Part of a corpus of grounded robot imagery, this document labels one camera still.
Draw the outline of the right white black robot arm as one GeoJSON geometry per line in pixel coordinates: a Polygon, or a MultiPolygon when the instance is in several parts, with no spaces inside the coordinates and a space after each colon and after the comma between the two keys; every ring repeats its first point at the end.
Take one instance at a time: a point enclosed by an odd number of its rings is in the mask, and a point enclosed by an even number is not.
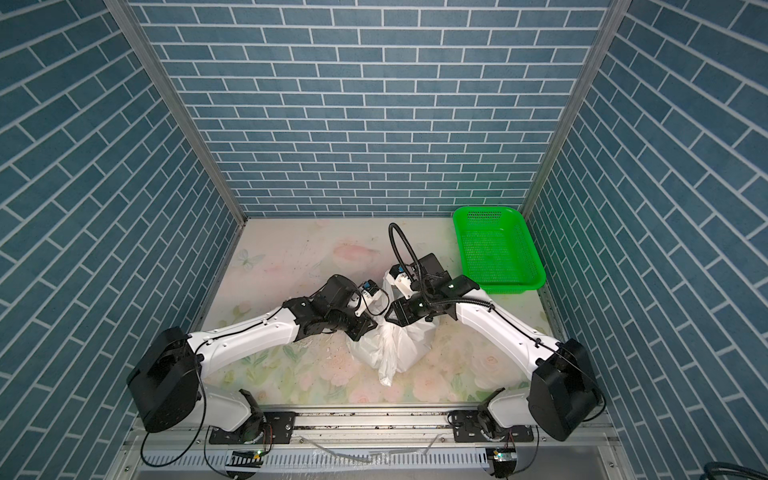
{"type": "Polygon", "coordinates": [[[564,441],[603,399],[587,349],[561,342],[525,324],[495,302],[475,281],[453,278],[435,255],[411,265],[395,264],[383,287],[393,300],[385,319],[399,326],[448,315],[480,333],[523,370],[525,391],[502,388],[478,407],[488,436],[517,425],[536,425],[564,441]]]}

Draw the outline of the white plastic bag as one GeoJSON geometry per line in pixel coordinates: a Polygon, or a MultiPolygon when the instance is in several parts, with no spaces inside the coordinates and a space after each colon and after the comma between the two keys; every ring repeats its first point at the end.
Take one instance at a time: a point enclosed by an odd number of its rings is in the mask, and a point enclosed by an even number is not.
{"type": "Polygon", "coordinates": [[[347,340],[347,343],[352,355],[376,370],[379,382],[390,387],[397,373],[406,372],[431,350],[439,321],[421,320],[406,327],[387,322],[384,313],[390,306],[392,290],[385,286],[384,279],[378,287],[384,293],[384,300],[380,315],[372,317],[377,322],[376,329],[359,341],[347,340]]]}

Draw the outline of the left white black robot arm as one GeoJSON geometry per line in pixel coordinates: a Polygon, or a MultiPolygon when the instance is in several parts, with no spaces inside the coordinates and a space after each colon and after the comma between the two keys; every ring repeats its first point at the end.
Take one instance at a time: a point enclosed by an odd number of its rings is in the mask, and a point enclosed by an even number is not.
{"type": "Polygon", "coordinates": [[[216,427],[244,442],[259,438],[266,418],[247,390],[228,393],[204,378],[234,362],[309,336],[341,331],[352,341],[376,328],[371,307],[385,293],[372,280],[362,286],[333,275],[312,295],[284,301],[261,316],[226,328],[186,333],[162,331],[127,378],[144,429],[216,427]]]}

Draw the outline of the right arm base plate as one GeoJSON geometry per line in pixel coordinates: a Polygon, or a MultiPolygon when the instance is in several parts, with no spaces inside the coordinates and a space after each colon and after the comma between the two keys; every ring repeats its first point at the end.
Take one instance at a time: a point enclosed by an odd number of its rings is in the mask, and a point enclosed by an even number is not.
{"type": "Polygon", "coordinates": [[[529,426],[501,427],[486,412],[478,410],[453,410],[447,415],[457,443],[478,442],[532,442],[533,430],[529,426]]]}

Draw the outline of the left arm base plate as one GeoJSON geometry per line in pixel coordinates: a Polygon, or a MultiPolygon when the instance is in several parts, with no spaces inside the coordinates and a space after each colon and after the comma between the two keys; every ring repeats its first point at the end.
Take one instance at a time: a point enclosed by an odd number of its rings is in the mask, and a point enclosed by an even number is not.
{"type": "Polygon", "coordinates": [[[213,445],[289,444],[295,420],[296,413],[293,411],[265,412],[259,420],[249,418],[233,432],[213,427],[208,441],[213,445]]]}

